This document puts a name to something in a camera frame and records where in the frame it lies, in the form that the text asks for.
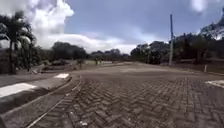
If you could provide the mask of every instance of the white painted line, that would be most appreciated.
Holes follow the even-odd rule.
[[[224,80],[207,81],[205,83],[224,88]]]
[[[55,76],[54,78],[61,78],[61,79],[64,79],[64,78],[67,78],[69,74],[59,74],[57,76]]]
[[[36,88],[36,86],[27,83],[18,83],[14,85],[5,86],[0,88],[0,98],[16,94],[22,91],[31,90],[34,88]]]

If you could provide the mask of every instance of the white cloud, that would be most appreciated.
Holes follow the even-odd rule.
[[[32,24],[38,45],[50,48],[55,41],[64,41],[84,47],[88,52],[119,48],[123,53],[130,53],[136,47],[126,40],[110,37],[98,32],[67,34],[64,32],[65,21],[75,15],[65,0],[0,0],[0,13],[12,15],[18,10],[24,10]],[[140,29],[129,31],[131,36],[141,42],[152,42],[159,39],[156,35],[142,33]]]
[[[46,38],[43,38],[40,42],[50,42],[47,44],[40,43],[40,46],[45,46],[50,48],[54,42],[64,41],[69,42],[74,45],[81,46],[85,48],[88,52],[93,52],[97,50],[110,50],[112,48],[118,48],[123,53],[130,53],[130,51],[136,47],[133,44],[126,44],[122,39],[118,38],[107,38],[107,39],[96,39],[79,34],[53,34],[49,35]]]
[[[221,0],[190,0],[191,7],[196,12],[203,12],[209,7],[209,4],[220,3]]]

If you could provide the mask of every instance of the utility pole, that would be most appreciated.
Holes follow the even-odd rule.
[[[170,15],[170,32],[171,32],[171,41],[170,41],[170,59],[169,59],[169,65],[172,65],[173,61],[173,15]]]

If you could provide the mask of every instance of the sky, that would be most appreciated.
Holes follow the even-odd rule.
[[[51,48],[63,41],[87,52],[118,48],[198,33],[222,16],[224,0],[0,0],[0,14],[23,10],[37,36],[37,45]]]

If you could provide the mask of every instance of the road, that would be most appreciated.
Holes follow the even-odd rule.
[[[219,76],[133,63],[77,71],[80,84],[39,118],[6,126],[27,128],[223,128]]]

